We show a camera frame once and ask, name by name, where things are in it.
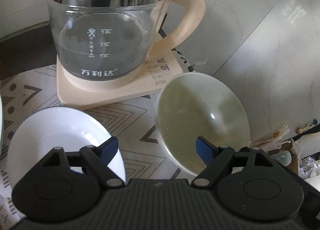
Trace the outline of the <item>pale green glazed bowl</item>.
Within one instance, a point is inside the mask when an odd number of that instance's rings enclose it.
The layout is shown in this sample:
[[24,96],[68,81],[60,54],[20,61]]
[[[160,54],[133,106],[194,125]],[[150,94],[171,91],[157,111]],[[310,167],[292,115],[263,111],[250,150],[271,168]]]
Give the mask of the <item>pale green glazed bowl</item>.
[[248,147],[249,123],[236,95],[203,73],[183,73],[161,90],[155,110],[158,143],[183,171],[197,176],[206,167],[196,152],[204,137],[215,146],[236,151]]

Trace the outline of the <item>white bowl blue rim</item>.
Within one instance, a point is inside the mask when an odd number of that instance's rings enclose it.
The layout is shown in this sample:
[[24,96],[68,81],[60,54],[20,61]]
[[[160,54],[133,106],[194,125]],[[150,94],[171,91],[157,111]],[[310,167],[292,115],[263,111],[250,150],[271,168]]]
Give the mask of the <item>white bowl blue rim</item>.
[[92,116],[68,107],[50,107],[33,113],[16,130],[7,155],[10,186],[16,183],[52,148],[79,151],[99,146],[111,134]]

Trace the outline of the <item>patterned white table mat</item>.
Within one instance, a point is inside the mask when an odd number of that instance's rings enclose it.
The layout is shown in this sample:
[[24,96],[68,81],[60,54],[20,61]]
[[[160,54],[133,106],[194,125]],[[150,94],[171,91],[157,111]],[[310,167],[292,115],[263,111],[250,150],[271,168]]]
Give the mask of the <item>patterned white table mat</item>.
[[[60,106],[56,90],[56,66],[26,71],[1,80],[4,134],[1,150],[1,229],[10,229],[21,219],[11,200],[11,177],[7,159],[11,139],[31,114]],[[119,139],[127,179],[188,179],[193,176],[169,158],[157,143],[155,107],[158,94],[87,110],[108,132]]]

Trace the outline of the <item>cardboard box with clutter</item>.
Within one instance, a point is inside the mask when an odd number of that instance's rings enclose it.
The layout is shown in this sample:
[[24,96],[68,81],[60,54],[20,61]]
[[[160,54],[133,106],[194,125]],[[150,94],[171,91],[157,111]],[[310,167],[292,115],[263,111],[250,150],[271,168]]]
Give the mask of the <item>cardboard box with clutter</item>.
[[287,123],[249,144],[261,148],[284,167],[303,179],[319,175],[319,121],[299,127],[295,136],[285,139],[290,132]]

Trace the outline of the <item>beige kettle base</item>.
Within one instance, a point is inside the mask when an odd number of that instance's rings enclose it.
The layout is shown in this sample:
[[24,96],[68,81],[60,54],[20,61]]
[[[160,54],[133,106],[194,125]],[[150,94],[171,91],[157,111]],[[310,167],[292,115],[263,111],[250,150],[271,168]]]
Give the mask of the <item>beige kettle base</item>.
[[133,72],[110,81],[90,81],[67,72],[56,63],[57,96],[61,104],[80,110],[159,93],[175,76],[188,71],[181,55],[171,50],[149,56]]

